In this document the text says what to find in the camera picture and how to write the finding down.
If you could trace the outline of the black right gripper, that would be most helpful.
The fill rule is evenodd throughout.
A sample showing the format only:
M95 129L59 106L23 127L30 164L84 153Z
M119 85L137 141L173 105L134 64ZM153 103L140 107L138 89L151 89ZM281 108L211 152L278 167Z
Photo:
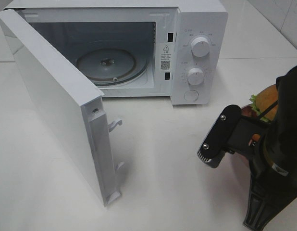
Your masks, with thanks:
M243 224L262 231L297 198L297 115L278 115L270 124L242 115L227 144L253 175Z

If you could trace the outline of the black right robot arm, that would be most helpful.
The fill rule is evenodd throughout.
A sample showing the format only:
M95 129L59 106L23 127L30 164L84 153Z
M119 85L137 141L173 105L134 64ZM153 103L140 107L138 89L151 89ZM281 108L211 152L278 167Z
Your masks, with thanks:
M225 147L245 156L251 172L248 209L244 225L263 228L297 198L297 66L276 80L278 109L264 130L254 119L237 124Z

